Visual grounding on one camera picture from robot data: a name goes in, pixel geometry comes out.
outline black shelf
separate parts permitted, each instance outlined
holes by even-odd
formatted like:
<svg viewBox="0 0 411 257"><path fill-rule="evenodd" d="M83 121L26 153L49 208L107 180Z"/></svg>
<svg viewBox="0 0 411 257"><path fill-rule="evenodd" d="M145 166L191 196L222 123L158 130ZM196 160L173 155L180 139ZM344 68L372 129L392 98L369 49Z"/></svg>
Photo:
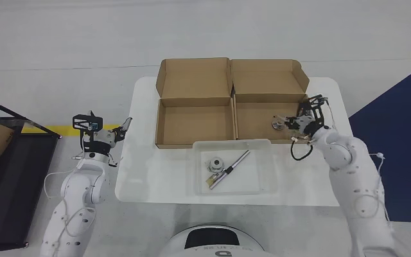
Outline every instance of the black shelf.
<svg viewBox="0 0 411 257"><path fill-rule="evenodd" d="M0 110L14 116L0 118L14 129L13 138L0 156L0 251L27 246L26 237L37 202L61 135L0 105ZM23 121L46 133L23 134Z"/></svg>

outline box lid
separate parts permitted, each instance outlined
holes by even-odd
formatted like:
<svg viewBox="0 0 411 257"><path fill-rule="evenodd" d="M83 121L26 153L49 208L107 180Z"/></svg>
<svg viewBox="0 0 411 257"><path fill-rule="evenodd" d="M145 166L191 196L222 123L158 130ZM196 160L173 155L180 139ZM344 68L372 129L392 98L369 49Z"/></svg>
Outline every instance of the box lid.
<svg viewBox="0 0 411 257"><path fill-rule="evenodd" d="M236 94L304 94L310 80L296 60L231 60Z"/></svg>
<svg viewBox="0 0 411 257"><path fill-rule="evenodd" d="M156 83L161 98L230 97L228 58L166 59Z"/></svg>

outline yellow tape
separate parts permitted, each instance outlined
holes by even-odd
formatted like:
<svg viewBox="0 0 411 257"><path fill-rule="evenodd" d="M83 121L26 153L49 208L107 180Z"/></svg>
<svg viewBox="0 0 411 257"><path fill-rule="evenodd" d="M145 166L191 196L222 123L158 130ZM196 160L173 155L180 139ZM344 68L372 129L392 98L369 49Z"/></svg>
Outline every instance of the yellow tape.
<svg viewBox="0 0 411 257"><path fill-rule="evenodd" d="M119 127L120 124L107 124L103 126L103 129L111 130L114 128ZM80 136L80 131L78 129L74 129L71 125L64 125L64 126L45 126L46 128L50 129L51 131L56 132L62 136ZM36 128L36 127L27 127L24 126L22 133L45 133L43 130Z"/></svg>

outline blue mat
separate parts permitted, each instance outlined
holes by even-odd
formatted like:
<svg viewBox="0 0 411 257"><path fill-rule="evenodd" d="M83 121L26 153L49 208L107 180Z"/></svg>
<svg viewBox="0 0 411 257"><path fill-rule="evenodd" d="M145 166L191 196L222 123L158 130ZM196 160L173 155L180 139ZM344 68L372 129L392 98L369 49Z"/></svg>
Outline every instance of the blue mat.
<svg viewBox="0 0 411 257"><path fill-rule="evenodd" d="M370 153L385 156L381 177L392 221L411 222L411 75L349 118ZM373 157L378 166L380 159Z"/></svg>

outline black cable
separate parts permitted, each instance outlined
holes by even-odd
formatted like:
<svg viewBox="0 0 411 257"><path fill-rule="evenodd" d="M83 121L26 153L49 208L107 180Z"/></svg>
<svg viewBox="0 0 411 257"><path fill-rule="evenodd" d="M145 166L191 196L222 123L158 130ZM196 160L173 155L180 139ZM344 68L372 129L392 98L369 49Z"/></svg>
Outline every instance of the black cable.
<svg viewBox="0 0 411 257"><path fill-rule="evenodd" d="M305 159L307 156L309 156L312 152L313 152L313 146L310 145L310 151L308 151L308 153L304 156L302 156L301 158L295 158L294 153L293 153L293 146L294 146L295 141L293 140L293 143L291 143L291 156L293 157L293 159L295 159L296 161L301 161L303 159Z"/></svg>

